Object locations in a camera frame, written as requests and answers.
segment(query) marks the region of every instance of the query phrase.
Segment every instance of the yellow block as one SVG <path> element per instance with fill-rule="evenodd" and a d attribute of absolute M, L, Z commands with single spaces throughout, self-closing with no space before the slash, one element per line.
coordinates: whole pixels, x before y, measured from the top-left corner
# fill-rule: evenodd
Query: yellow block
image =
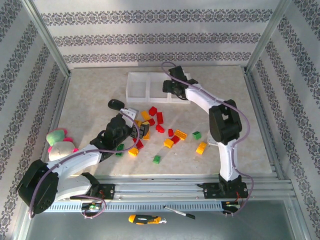
<path fill-rule="evenodd" d="M 146 133 L 146 135 L 143 137 L 143 140 L 150 140 L 150 131 Z"/>
<path fill-rule="evenodd" d="M 184 140 L 186 140 L 186 138 L 187 138 L 187 134 L 185 134 L 183 131 L 180 131 L 180 130 L 176 130 L 175 132 L 174 132 L 174 135 L 176 135 L 177 137 L 179 137 L 182 141 L 184 141 Z"/>
<path fill-rule="evenodd" d="M 168 148 L 172 148 L 172 146 L 173 146 L 174 144 L 175 144 L 174 141 L 172 141 L 172 140 L 169 139 L 169 138 L 167 138 L 167 139 L 164 141 L 164 143 L 163 143 L 163 145 L 164 145 L 165 147 L 168 147 Z"/>
<path fill-rule="evenodd" d="M 134 120 L 136 122 L 136 124 L 138 125 L 138 127 L 140 128 L 141 124 L 142 124 L 142 121 L 139 121 L 139 120 Z"/>
<path fill-rule="evenodd" d="M 128 151 L 128 153 L 129 153 L 130 155 L 136 157 L 136 156 L 138 155 L 138 153 L 139 153 L 139 150 L 134 147 L 134 148 L 131 148 L 131 149 Z"/>
<path fill-rule="evenodd" d="M 196 152 L 200 155 L 202 155 L 206 149 L 207 144 L 205 142 L 201 142 L 198 146 L 198 148 L 196 149 Z"/>
<path fill-rule="evenodd" d="M 142 111 L 141 112 L 141 116 L 143 117 L 143 119 L 145 121 L 148 121 L 149 119 L 151 119 L 151 117 L 149 116 L 149 114 L 147 113 L 147 111 Z"/>

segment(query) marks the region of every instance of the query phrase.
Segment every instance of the plastic tray compartment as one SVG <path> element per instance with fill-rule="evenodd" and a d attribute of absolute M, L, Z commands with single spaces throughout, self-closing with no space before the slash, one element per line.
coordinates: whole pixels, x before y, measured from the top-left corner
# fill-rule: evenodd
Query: plastic tray compartment
<path fill-rule="evenodd" d="M 149 101 L 149 78 L 149 72 L 129 72 L 125 89 L 127 103 Z"/>
<path fill-rule="evenodd" d="M 189 104 L 171 93 L 162 92 L 163 82 L 170 78 L 163 72 L 129 72 L 126 83 L 127 103 L 177 103 Z"/>

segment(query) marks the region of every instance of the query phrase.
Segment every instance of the plush toy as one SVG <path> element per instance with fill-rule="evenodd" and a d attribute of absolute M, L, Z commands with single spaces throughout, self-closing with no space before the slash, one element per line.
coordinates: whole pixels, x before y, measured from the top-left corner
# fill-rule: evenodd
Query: plush toy
<path fill-rule="evenodd" d="M 46 141 L 50 144 L 48 149 L 50 161 L 64 158 L 79 150 L 75 148 L 73 139 L 66 137 L 67 133 L 66 129 L 58 128 L 46 135 Z"/>

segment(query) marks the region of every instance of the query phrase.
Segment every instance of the perforated metal strip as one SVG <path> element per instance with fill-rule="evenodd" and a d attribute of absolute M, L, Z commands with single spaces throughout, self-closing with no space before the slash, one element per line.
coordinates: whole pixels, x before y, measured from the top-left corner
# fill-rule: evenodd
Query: perforated metal strip
<path fill-rule="evenodd" d="M 105 212 L 167 212 L 164 205 L 188 212 L 204 212 L 204 211 L 222 211 L 221 201 L 184 201 L 184 202 L 107 202 Z M 55 202 L 45 212 L 49 213 L 72 213 L 80 212 L 81 202 Z"/>

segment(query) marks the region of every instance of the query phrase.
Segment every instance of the striped wall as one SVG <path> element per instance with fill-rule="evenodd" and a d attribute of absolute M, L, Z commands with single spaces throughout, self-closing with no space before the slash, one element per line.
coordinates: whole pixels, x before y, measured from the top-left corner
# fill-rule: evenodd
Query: striped wall
<path fill-rule="evenodd" d="M 19 0 L 0 0 L 0 240 L 11 239 L 16 187 L 42 155 L 64 82 Z"/>
<path fill-rule="evenodd" d="M 279 0 L 35 0 L 70 69 L 245 66 Z"/>
<path fill-rule="evenodd" d="M 283 172 L 320 239 L 320 0 L 293 0 L 252 71 Z"/>

